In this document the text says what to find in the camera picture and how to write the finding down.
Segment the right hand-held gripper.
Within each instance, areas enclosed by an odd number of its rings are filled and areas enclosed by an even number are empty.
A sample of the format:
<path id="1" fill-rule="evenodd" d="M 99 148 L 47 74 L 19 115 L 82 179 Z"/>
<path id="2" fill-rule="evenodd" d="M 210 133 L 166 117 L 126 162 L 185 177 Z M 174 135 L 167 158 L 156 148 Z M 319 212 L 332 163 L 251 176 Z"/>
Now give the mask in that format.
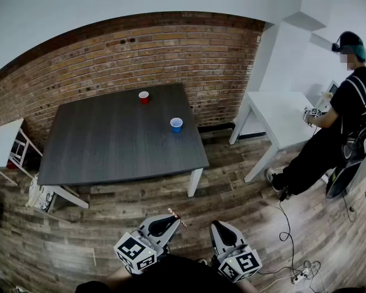
<path id="1" fill-rule="evenodd" d="M 257 251 L 247 243 L 236 227 L 223 221 L 210 224 L 210 238 L 216 253 L 212 265 L 232 283 L 251 277 L 261 269 Z"/>

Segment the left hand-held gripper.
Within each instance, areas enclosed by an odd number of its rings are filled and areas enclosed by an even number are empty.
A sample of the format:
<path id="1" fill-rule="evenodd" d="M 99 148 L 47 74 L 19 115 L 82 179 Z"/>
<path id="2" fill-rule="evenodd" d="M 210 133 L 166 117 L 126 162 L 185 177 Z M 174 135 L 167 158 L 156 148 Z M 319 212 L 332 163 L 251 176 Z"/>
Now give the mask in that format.
<path id="1" fill-rule="evenodd" d="M 167 243 L 181 220 L 172 215 L 156 215 L 140 224 L 140 229 L 124 236 L 114 246 L 115 253 L 131 274 L 141 274 L 167 254 Z"/>

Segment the red white striped straw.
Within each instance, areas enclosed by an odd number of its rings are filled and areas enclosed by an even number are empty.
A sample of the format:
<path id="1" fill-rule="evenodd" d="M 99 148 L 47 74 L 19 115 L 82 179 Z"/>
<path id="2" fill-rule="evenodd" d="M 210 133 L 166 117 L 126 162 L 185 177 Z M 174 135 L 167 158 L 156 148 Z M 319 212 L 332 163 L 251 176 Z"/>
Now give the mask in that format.
<path id="1" fill-rule="evenodd" d="M 168 208 L 168 212 L 176 219 L 180 220 L 180 224 L 184 227 L 187 227 L 186 223 L 181 219 L 180 216 L 178 216 L 171 208 Z"/>

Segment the person's left forearm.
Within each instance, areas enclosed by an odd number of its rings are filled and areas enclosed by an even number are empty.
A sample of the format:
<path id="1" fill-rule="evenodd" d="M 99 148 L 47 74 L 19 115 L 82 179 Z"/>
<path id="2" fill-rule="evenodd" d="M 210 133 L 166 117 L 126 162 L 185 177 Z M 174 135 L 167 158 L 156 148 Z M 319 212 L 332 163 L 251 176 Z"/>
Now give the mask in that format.
<path id="1" fill-rule="evenodd" d="M 132 278 L 132 274 L 130 273 L 129 269 L 126 266 L 124 266 L 124 267 L 119 268 L 113 274 L 105 277 L 105 279 L 103 280 L 103 282 L 111 290 L 116 290 L 122 284 L 125 284 L 125 282 L 127 282 L 131 278 Z"/>

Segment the person's right forearm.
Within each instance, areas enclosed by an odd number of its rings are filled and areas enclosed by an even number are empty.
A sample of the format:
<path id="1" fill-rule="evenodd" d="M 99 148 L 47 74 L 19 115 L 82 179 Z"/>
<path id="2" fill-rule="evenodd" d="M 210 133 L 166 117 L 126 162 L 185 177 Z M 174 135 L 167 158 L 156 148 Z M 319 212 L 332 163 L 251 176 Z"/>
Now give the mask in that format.
<path id="1" fill-rule="evenodd" d="M 239 288 L 241 293 L 260 293 L 260 291 L 256 289 L 247 279 L 236 282 L 235 285 Z"/>

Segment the person's black shirt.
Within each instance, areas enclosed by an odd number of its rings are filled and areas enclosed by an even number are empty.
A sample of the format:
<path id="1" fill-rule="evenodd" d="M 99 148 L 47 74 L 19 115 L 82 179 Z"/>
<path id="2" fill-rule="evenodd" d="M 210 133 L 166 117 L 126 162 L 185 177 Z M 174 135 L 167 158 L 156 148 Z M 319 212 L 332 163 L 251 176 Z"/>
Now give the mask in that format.
<path id="1" fill-rule="evenodd" d="M 89 281 L 75 293 L 242 293 L 215 269 L 192 259 L 168 255 L 141 275 L 129 275 L 114 284 Z"/>

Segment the white power strip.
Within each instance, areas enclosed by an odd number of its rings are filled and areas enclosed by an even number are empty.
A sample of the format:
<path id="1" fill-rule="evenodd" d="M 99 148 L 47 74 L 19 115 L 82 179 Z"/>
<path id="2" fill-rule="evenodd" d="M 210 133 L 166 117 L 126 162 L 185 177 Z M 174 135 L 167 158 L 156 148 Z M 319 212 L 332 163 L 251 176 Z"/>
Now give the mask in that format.
<path id="1" fill-rule="evenodd" d="M 292 284 L 298 284 L 302 280 L 307 280 L 309 274 L 310 274 L 309 268 L 305 268 L 302 271 L 296 273 L 296 275 L 294 277 L 292 277 Z"/>

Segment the white patterned tote bag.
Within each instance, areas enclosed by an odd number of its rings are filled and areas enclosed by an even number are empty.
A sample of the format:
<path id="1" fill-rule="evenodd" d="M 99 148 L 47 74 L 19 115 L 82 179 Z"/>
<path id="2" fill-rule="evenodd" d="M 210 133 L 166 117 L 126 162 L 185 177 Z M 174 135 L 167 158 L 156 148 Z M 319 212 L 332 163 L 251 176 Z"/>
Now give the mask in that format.
<path id="1" fill-rule="evenodd" d="M 48 213 L 54 205 L 56 194 L 45 186 L 39 186 L 37 181 L 38 173 L 32 178 L 30 183 L 26 207 Z"/>

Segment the large white table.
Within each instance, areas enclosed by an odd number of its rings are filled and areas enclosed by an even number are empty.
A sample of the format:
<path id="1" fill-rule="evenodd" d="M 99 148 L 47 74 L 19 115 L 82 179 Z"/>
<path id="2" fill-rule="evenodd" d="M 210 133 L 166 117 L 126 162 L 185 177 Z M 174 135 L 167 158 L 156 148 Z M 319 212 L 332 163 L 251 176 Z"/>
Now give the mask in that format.
<path id="1" fill-rule="evenodd" d="M 235 143 L 250 112 L 255 114 L 271 142 L 269 149 L 245 176 L 244 182 L 251 182 L 278 151 L 302 145 L 313 136 L 315 128 L 303 120 L 304 108 L 311 106 L 301 92 L 258 91 L 244 94 L 229 143 Z"/>

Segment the white side table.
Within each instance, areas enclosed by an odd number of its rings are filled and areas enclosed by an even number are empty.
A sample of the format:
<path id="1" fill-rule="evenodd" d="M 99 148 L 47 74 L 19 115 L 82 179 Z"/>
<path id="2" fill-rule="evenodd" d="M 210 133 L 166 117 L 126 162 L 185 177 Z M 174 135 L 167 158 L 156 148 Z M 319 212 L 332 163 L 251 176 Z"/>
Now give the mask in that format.
<path id="1" fill-rule="evenodd" d="M 31 175 L 23 167 L 27 150 L 29 147 L 32 147 L 40 156 L 43 155 L 22 130 L 23 122 L 24 118 L 20 118 L 0 126 L 0 175 L 13 186 L 18 184 L 4 174 L 1 168 L 6 168 L 8 161 L 10 161 L 17 169 L 20 169 L 30 179 L 33 179 L 34 175 Z"/>

